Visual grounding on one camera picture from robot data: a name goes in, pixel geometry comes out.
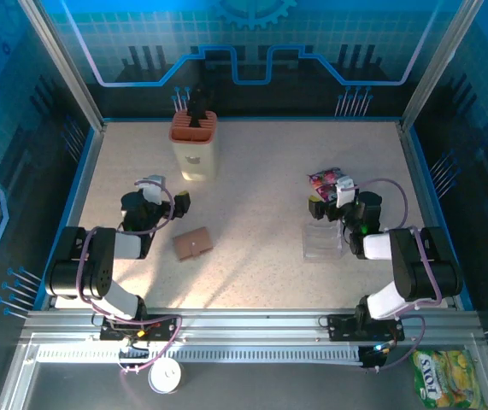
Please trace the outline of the brown leather card holder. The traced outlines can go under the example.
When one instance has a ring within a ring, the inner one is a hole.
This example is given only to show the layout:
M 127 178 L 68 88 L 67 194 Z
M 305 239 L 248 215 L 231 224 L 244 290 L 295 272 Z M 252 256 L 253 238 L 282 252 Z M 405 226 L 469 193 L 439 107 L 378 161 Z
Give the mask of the brown leather card holder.
M 210 251 L 214 245 L 208 229 L 201 227 L 174 237 L 173 247 L 178 260 L 184 261 Z

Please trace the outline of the purple candy bag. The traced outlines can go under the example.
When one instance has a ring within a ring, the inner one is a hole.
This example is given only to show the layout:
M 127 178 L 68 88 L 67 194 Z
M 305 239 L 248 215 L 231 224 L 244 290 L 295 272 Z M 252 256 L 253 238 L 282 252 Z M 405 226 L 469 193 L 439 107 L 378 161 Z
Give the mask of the purple candy bag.
M 315 192 L 325 202 L 331 202 L 337 198 L 336 183 L 344 176 L 338 167 L 319 171 L 309 175 L 309 183 Z

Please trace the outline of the cream knife block brown top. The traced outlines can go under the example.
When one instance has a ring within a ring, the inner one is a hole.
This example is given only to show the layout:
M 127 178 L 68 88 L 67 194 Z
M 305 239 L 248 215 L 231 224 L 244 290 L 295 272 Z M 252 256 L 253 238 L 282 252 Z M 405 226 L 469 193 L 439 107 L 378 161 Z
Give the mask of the cream knife block brown top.
M 199 127 L 191 127 L 191 117 L 180 110 L 172 119 L 169 139 L 185 180 L 210 181 L 215 179 L 219 165 L 219 138 L 217 115 L 206 111 L 206 119 Z

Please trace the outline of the black electronics box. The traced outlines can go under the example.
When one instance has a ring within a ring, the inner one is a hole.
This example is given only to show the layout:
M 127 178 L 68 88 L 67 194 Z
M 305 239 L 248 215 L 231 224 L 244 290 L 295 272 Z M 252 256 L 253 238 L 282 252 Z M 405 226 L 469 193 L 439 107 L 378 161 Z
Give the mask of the black electronics box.
M 387 360 L 388 353 L 386 348 L 381 345 L 375 346 L 360 346 L 358 349 L 359 361 L 362 363 L 362 368 L 370 369 L 382 367 Z

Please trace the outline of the yellow green candy bag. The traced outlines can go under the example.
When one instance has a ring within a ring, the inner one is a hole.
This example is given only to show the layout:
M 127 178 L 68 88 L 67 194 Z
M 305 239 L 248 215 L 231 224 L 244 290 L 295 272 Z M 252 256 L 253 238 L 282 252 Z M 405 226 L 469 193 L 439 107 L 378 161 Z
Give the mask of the yellow green candy bag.
M 467 350 L 416 350 L 410 355 L 415 392 L 430 409 L 488 410 Z

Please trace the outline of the aluminium table side rail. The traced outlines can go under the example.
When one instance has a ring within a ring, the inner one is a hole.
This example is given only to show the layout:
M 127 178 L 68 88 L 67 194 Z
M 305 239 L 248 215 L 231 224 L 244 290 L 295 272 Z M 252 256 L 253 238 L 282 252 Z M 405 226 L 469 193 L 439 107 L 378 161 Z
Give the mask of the aluminium table side rail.
M 68 199 L 63 209 L 50 255 L 44 269 L 45 274 L 47 273 L 47 268 L 50 263 L 53 261 L 53 256 L 56 246 L 61 238 L 62 230 L 66 226 L 76 226 L 79 223 L 97 164 L 97 159 L 103 144 L 106 128 L 107 127 L 105 126 L 101 131 L 90 129 L 88 137 L 86 138 L 85 147 L 79 159 L 73 182 L 68 192 Z M 46 275 L 44 275 L 44 287 L 46 287 L 45 280 Z
M 451 252 L 456 262 L 459 262 L 438 195 L 434 189 L 430 168 L 427 165 L 426 157 L 415 129 L 411 127 L 408 131 L 404 131 L 401 121 L 396 122 L 396 127 L 424 224 L 426 226 L 438 226 L 442 228 L 444 235 L 448 239 Z

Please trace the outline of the black handled knife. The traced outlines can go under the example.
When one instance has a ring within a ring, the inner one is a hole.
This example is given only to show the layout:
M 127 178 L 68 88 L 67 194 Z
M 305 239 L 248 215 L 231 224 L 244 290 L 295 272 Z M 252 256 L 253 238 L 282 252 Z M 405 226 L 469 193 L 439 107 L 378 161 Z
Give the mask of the black handled knife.
M 189 127 L 200 128 L 200 120 L 206 120 L 207 101 L 204 99 L 192 99 L 189 101 L 187 115 L 191 118 Z
M 190 92 L 190 96 L 189 96 L 189 101 L 192 99 L 204 99 L 207 101 L 207 104 L 209 105 L 209 97 L 210 97 L 209 90 L 203 84 L 198 83 L 197 85 L 195 85 L 192 88 L 192 90 Z

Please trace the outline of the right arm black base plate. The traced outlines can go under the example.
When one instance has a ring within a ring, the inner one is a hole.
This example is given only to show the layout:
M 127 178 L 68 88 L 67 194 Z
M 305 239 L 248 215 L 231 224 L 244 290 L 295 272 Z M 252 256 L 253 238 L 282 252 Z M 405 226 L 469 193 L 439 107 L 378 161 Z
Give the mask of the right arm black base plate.
M 358 319 L 353 314 L 327 316 L 331 342 L 397 342 L 405 339 L 403 325 L 395 320 Z

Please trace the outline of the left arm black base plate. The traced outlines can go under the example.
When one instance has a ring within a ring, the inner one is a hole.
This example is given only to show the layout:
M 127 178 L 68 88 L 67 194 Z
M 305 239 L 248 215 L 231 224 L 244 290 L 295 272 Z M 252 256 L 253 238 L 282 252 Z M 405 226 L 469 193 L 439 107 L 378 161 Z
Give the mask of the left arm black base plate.
M 153 321 L 153 323 L 135 325 L 104 319 L 100 340 L 122 341 L 126 338 L 132 342 L 167 342 L 174 334 L 177 325 L 177 319 L 171 315 L 146 315 L 142 321 Z

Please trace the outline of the aluminium mounting rail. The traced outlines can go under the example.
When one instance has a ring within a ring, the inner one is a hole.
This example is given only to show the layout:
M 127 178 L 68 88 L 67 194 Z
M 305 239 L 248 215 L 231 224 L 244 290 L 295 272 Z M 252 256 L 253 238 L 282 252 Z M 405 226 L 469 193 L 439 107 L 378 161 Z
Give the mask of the aluminium mounting rail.
M 350 309 L 160 309 L 159 315 L 178 314 L 182 326 L 177 342 L 195 345 L 314 345 L 328 344 L 326 317 L 349 314 Z M 426 329 L 426 345 L 468 344 L 485 340 L 479 316 L 454 308 L 426 308 L 418 312 Z M 103 316 L 85 309 L 30 313 L 21 341 L 70 343 L 97 341 Z

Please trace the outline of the aluminium frame post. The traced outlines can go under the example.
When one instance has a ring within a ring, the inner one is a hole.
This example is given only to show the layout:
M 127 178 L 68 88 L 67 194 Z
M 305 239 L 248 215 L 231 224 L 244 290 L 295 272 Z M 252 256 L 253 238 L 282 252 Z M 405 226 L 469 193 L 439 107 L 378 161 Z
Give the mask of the aluminium frame post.
M 17 2 L 91 127 L 95 132 L 102 132 L 103 117 L 45 8 L 39 0 L 17 0 Z
M 483 3 L 484 0 L 462 0 L 403 112 L 402 133 L 409 132 L 415 123 Z

